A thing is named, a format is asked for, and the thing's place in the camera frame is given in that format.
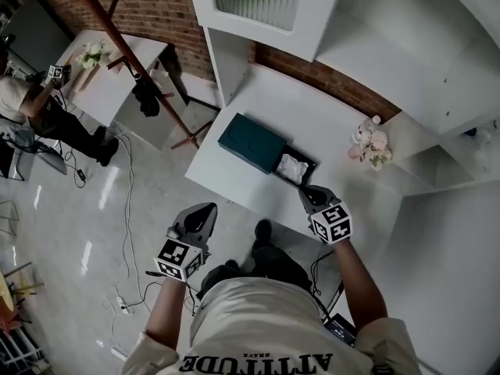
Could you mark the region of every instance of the brick wall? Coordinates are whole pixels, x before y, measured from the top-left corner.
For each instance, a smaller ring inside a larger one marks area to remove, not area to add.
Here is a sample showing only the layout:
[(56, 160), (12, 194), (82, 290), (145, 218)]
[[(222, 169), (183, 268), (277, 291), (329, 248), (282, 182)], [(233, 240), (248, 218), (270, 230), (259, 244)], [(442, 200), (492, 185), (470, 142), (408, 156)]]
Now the brick wall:
[(256, 63), (320, 89), (367, 116), (379, 115), (383, 121), (387, 121), (401, 111), (371, 89), (321, 62), (308, 62), (260, 43), (256, 43), (254, 49)]
[[(107, 10), (112, 0), (99, 1)], [(75, 34), (82, 29), (101, 29), (81, 0), (47, 2)], [(113, 22), (123, 34), (174, 44), (183, 71), (215, 80), (192, 0), (120, 0)]]

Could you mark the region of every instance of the coat rack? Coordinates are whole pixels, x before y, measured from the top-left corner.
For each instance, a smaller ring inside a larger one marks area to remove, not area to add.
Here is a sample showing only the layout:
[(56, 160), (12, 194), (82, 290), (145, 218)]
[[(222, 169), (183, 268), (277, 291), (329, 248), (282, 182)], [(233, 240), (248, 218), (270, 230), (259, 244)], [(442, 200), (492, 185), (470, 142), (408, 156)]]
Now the coat rack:
[(196, 140), (196, 137), (206, 128), (210, 127), (212, 125), (212, 121), (209, 121), (205, 125), (203, 125), (201, 128), (199, 128), (197, 131), (194, 133), (190, 132), (189, 129), (186, 127), (184, 122), (182, 122), (182, 119), (179, 117), (179, 115), (175, 112), (175, 110), (172, 108), (170, 103), (166, 100), (166, 96), (162, 94), (162, 92), (159, 90), (158, 86), (156, 83), (153, 81), (153, 79), (149, 76), (148, 71), (142, 66), (142, 64), (139, 62), (138, 58), (132, 52), (132, 49), (129, 47), (129, 45), (125, 42), (123, 39), (122, 35), (116, 29), (115, 24), (111, 21), (111, 18), (113, 16), (113, 12), (115, 11), (116, 4), (118, 4), (119, 0), (112, 0), (111, 6), (109, 7), (109, 11), (106, 12), (104, 8), (102, 7), (101, 3), (99, 0), (84, 0), (84, 2), (87, 4), (88, 8), (92, 11), (94, 14), (95, 18), (98, 20), (98, 22), (101, 24), (102, 28), (104, 31), (109, 35), (113, 43), (116, 45), (116, 47), (121, 51), (123, 54), (123, 57), (119, 58), (115, 62), (112, 62), (109, 64), (109, 66), (116, 65), (117, 63), (122, 62), (123, 60), (128, 60), (128, 62), (132, 65), (132, 67), (142, 75), (142, 79), (144, 79), (146, 82), (149, 82), (153, 85), (154, 89), (156, 91), (156, 97), (161, 103), (161, 105), (165, 108), (165, 110), (172, 116), (174, 122), (179, 126), (179, 128), (184, 132), (186, 135), (186, 138), (183, 141), (180, 141), (179, 143), (176, 143), (174, 146), (171, 147), (171, 149), (178, 148), (182, 145), (185, 145), (187, 143), (192, 143), (196, 148), (199, 148), (198, 141)]

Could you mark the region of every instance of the white cloth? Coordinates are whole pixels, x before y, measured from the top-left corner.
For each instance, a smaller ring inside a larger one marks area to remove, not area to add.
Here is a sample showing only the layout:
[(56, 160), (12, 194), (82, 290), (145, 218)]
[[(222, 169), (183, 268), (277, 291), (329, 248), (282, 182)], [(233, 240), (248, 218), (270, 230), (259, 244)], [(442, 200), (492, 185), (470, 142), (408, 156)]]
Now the white cloth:
[(0, 77), (0, 114), (17, 123), (24, 123), (26, 116), (19, 109), (33, 84), (20, 78)]
[(301, 184), (302, 177), (308, 167), (309, 164), (307, 162), (301, 162), (289, 154), (283, 154), (276, 172), (278, 172), (282, 177), (291, 180), (294, 184)]
[(222, 281), (203, 298), (183, 358), (141, 334), (121, 374), (369, 375), (374, 363), (395, 374), (420, 373), (402, 321), (367, 325), (354, 349), (323, 327), (300, 287), (246, 277)]

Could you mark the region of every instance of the white desk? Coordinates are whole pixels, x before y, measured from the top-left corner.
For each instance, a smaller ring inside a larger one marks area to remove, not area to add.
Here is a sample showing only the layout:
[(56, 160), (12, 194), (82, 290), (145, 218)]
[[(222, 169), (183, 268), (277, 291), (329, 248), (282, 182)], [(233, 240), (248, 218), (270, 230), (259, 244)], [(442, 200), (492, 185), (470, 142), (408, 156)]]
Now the white desk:
[[(166, 47), (166, 43), (151, 41), (142, 37), (123, 35), (123, 39), (128, 43), (145, 69), (149, 69)], [(63, 65), (71, 54), (76, 52), (71, 63), (77, 66), (75, 58), (80, 54), (80, 51), (83, 51), (83, 46), (89, 41), (101, 40), (108, 42), (116, 48), (106, 32), (101, 30), (82, 30), (64, 54), (61, 55), (57, 64)], [(122, 68), (119, 73), (100, 69), (83, 91), (79, 91), (69, 97), (70, 101), (79, 109), (92, 116), (102, 125), (108, 127), (124, 104), (134, 85), (134, 78), (130, 75), (127, 68)], [(67, 87), (62, 89), (65, 97), (70, 87), (71, 84), (68, 84)]]
[(257, 119), (315, 159), (319, 165), (310, 184), (329, 188), (346, 201), (353, 217), (352, 242), (359, 254), (371, 260), (384, 251), (402, 196), (347, 157), (349, 137), (366, 118), (362, 113), (282, 73), (251, 66), (186, 172), (200, 185), (309, 237), (313, 234), (297, 189), (218, 145), (236, 113)]

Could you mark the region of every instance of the black device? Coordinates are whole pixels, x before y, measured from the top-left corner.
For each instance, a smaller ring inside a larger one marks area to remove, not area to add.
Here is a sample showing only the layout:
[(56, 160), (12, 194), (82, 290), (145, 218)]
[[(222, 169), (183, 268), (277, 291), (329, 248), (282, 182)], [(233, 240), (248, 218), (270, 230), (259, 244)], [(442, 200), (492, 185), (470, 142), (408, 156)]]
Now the black device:
[(159, 103), (156, 99), (158, 88), (152, 82), (147, 82), (139, 73), (134, 74), (128, 60), (125, 59), (123, 63), (130, 71), (132, 77), (134, 77), (135, 86), (132, 89), (132, 93), (135, 99), (141, 103), (141, 112), (146, 117), (157, 116), (159, 114)]
[(325, 327), (345, 344), (354, 347), (358, 331), (342, 315), (335, 314)]

